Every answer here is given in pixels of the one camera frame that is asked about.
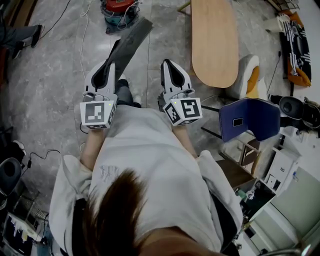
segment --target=desk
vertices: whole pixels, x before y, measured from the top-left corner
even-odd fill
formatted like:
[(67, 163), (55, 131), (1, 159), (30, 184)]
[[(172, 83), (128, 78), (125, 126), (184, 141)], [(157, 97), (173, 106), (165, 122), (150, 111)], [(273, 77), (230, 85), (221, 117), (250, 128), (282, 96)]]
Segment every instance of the desk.
[(210, 87), (227, 88), (238, 75), (238, 33), (227, 0), (191, 1), (192, 67)]

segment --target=shoe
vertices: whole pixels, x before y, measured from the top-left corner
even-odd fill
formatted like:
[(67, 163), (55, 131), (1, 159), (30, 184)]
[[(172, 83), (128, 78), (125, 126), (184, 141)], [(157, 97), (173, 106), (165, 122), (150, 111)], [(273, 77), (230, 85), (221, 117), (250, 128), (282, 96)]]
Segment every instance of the shoe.
[(37, 43), (39, 42), (39, 39), (40, 39), (41, 33), (43, 31), (43, 28), (44, 28), (44, 26), (38, 25), (34, 35), (32, 36), (32, 42), (31, 42), (31, 47), (32, 48), (35, 48)]
[(25, 151), (25, 145), (23, 145), (20, 141), (17, 141), (17, 140), (14, 140), (12, 142), (18, 144), (19, 148), (22, 150), (24, 155), (27, 155), (27, 152)]
[(133, 97), (133, 102), (142, 105), (142, 99), (141, 99), (140, 95), (134, 96)]
[(15, 48), (13, 50), (12, 53), (12, 59), (15, 60), (16, 58), (18, 58), (19, 54), (21, 53), (22, 49), (26, 46), (25, 42), (17, 42), (15, 45)]
[(122, 75), (120, 76), (119, 80), (121, 80), (121, 79), (127, 80), (127, 78), (126, 78), (124, 73), (122, 73)]

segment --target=black shoe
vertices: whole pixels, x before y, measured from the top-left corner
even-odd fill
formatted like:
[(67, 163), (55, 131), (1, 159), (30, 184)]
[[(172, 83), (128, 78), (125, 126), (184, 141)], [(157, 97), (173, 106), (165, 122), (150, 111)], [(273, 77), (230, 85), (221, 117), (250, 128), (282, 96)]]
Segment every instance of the black shoe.
[(16, 43), (15, 48), (14, 48), (13, 53), (12, 53), (12, 59), (13, 60), (18, 58), (20, 52), (25, 47), (25, 45), (26, 45), (26, 43), (22, 42), (22, 41)]
[(34, 35), (32, 36), (32, 42), (31, 42), (31, 47), (32, 48), (35, 48), (37, 43), (39, 42), (40, 35), (41, 35), (41, 32), (42, 32), (42, 28), (43, 28), (42, 25), (38, 25)]

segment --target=wooden board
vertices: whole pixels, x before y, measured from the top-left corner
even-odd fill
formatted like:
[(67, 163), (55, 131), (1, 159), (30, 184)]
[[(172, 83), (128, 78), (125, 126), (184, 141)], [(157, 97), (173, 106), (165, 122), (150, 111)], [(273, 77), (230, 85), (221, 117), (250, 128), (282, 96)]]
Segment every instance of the wooden board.
[(35, 9), (37, 0), (24, 0), (21, 9), (14, 21), (14, 28), (28, 26), (31, 15)]
[(237, 165), (231, 160), (224, 159), (216, 161), (216, 163), (221, 167), (226, 179), (234, 190), (255, 179), (248, 172), (243, 170), (240, 165)]
[(238, 75), (238, 32), (228, 0), (192, 0), (192, 67), (206, 85), (231, 86)]

